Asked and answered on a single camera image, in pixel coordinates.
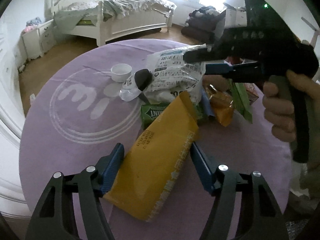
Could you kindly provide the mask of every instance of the pile of clothes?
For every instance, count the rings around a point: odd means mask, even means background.
[[[182,28],[181,33],[203,43],[213,43],[217,23],[225,16],[226,10],[219,13],[213,6],[203,6],[189,14],[187,26]]]

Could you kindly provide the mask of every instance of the green package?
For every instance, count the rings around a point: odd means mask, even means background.
[[[142,105],[140,113],[142,128],[148,128],[148,126],[152,124],[152,122],[164,111],[164,109],[167,108],[168,105],[168,103],[161,103],[158,105]],[[207,119],[207,116],[204,113],[201,105],[196,105],[194,108],[196,110],[198,123],[201,123]]]
[[[236,110],[244,119],[252,123],[252,110],[245,86],[243,83],[233,83],[232,79],[229,79],[229,87]]]

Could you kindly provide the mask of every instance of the hand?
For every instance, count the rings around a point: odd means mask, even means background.
[[[214,88],[218,91],[224,92],[229,89],[228,80],[220,75],[207,75],[203,76],[202,84],[204,85],[213,85]]]
[[[287,71],[287,78],[296,89],[307,93],[314,103],[315,117],[320,121],[320,86],[305,75]],[[263,86],[263,105],[265,106],[265,119],[271,122],[272,134],[284,142],[292,142],[296,139],[295,123],[292,119],[294,106],[292,102],[277,98],[278,87],[265,82]]]

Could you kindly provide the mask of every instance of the pink table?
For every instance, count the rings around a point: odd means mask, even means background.
[[[74,59],[46,83],[29,110],[20,145],[20,177],[31,211],[56,171],[78,173],[108,155],[117,142],[127,151],[135,142],[141,127],[140,101],[122,101],[117,96],[121,84],[103,72],[118,63],[137,71],[144,68],[147,55],[181,46],[184,44],[153,39],[108,44]],[[260,171],[284,211],[290,151],[288,144],[271,135],[271,124],[263,118],[261,91],[259,96],[253,104],[253,124],[235,113],[227,128],[216,122],[201,126],[198,144],[235,171]],[[104,199],[101,204],[117,240],[198,240],[213,201],[188,157],[154,222],[137,220]],[[230,237],[236,231],[239,208],[238,196]],[[75,213],[79,235],[86,239],[77,196]]]

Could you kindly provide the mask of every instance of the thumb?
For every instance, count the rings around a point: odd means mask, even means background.
[[[290,84],[296,89],[307,93],[313,100],[320,100],[320,86],[303,74],[296,74],[292,70],[287,71]]]

